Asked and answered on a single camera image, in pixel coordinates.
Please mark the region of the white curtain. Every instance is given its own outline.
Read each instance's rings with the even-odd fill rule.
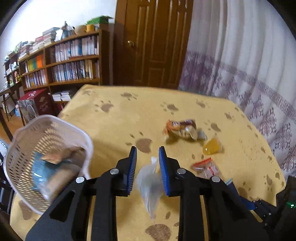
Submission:
[[[179,89],[237,104],[296,175],[296,41],[267,0],[194,0]]]

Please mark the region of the door handle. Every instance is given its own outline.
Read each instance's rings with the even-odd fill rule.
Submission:
[[[133,41],[131,41],[131,40],[128,40],[128,44],[129,44],[129,46],[131,46],[131,47],[135,46],[135,43],[134,43]]]

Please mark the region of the door panel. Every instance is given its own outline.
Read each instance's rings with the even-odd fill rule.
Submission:
[[[117,84],[176,89],[187,48],[193,0],[125,1]]]

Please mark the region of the plastic basket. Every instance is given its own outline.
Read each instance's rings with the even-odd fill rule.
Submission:
[[[32,189],[33,152],[46,154],[51,149],[70,146],[80,146],[86,150],[79,175],[90,179],[89,163],[94,146],[90,136],[78,127],[52,115],[41,115],[14,134],[4,159],[4,172],[15,192],[39,215],[46,211],[49,204],[41,193]]]

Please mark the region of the wooden floor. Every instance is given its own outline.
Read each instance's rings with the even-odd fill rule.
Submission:
[[[22,119],[20,117],[16,116],[15,114],[12,117],[10,117],[10,115],[8,115],[9,121],[7,121],[6,114],[4,113],[3,108],[1,108],[1,111],[2,111],[3,117],[6,121],[8,128],[10,129],[12,135],[14,134],[14,132],[17,129],[19,129],[20,127],[23,127]],[[8,139],[8,136],[6,135],[1,124],[0,124],[0,139],[4,140],[7,144],[10,143],[10,140]]]

